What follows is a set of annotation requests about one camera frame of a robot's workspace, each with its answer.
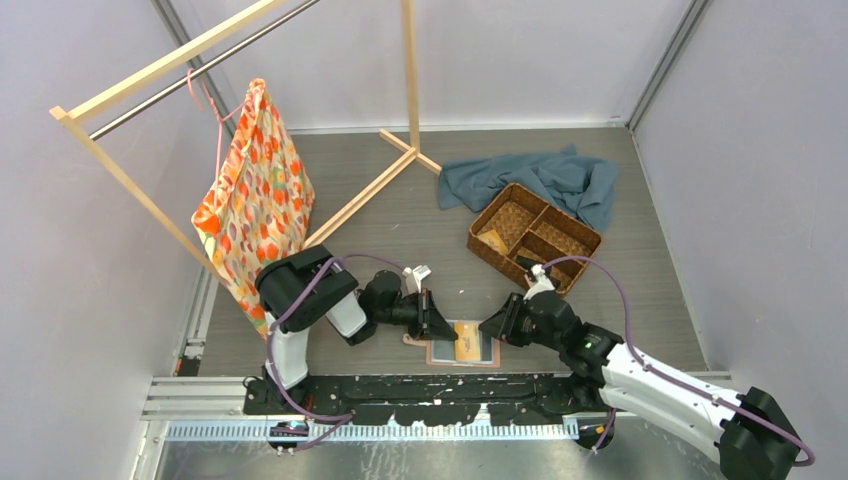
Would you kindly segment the orange credit card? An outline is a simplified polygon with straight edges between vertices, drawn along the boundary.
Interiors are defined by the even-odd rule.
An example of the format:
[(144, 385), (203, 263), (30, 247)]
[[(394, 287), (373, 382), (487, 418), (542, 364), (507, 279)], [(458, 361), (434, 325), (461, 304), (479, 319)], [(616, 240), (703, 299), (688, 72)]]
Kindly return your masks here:
[(494, 229), (480, 233), (477, 238), (499, 255), (506, 256), (509, 253), (510, 248)]

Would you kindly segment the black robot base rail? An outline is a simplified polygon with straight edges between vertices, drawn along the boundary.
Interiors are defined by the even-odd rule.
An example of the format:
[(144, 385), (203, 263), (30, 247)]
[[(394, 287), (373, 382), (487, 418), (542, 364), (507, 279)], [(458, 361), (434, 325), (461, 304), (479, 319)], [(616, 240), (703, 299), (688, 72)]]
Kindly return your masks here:
[(327, 425), (467, 426), (482, 414), (493, 426), (610, 418), (599, 393), (568, 374), (314, 375), (286, 395), (265, 377), (248, 376), (241, 385), (247, 415), (306, 413)]

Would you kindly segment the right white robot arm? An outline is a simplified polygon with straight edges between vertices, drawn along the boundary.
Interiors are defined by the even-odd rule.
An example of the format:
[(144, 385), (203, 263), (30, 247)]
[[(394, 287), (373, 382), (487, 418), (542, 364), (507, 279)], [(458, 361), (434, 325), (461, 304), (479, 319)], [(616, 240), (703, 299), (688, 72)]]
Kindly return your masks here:
[(582, 321), (557, 293), (551, 267), (531, 263), (527, 292), (511, 295), (479, 329), (513, 346), (556, 351), (571, 371), (577, 406), (637, 415), (700, 450), (728, 479), (785, 479), (812, 462), (772, 395), (700, 381), (645, 354), (629, 335)]

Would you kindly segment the yellow credit card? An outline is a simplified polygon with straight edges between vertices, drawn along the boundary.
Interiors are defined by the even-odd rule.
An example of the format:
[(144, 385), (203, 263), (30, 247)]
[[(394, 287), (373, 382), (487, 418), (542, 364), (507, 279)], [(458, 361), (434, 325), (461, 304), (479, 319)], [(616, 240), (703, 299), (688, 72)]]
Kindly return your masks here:
[(455, 342), (455, 358), (458, 362), (469, 363), (482, 360), (482, 348), (478, 324), (474, 322), (457, 322), (455, 331), (458, 339)]

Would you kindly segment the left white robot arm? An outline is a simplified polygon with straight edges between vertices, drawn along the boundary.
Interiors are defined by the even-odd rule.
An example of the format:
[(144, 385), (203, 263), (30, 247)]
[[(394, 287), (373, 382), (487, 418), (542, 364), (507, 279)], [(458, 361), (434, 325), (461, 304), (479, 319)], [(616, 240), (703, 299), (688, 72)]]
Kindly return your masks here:
[(321, 319), (351, 346), (370, 339), (382, 324), (403, 327), (414, 340), (458, 339), (432, 292), (421, 285), (427, 266), (395, 265), (361, 286), (344, 261), (318, 245), (270, 263), (254, 282), (269, 334), (268, 400), (284, 414), (305, 405), (309, 332)]

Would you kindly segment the woven wicker divided basket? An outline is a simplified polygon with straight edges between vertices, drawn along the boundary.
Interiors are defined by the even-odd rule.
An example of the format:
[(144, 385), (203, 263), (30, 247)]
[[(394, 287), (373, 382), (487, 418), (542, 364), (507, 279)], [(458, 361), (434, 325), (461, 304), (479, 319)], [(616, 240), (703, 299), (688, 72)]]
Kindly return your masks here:
[[(477, 236), (494, 229), (510, 248), (506, 256), (486, 246)], [(595, 255), (602, 235), (543, 200), (526, 187), (511, 183), (486, 206), (468, 230), (467, 248), (521, 288), (528, 288), (527, 272), (516, 262), (517, 255), (536, 258), (544, 264), (557, 258), (570, 259), (548, 270), (559, 295), (572, 290), (585, 273), (587, 257)]]

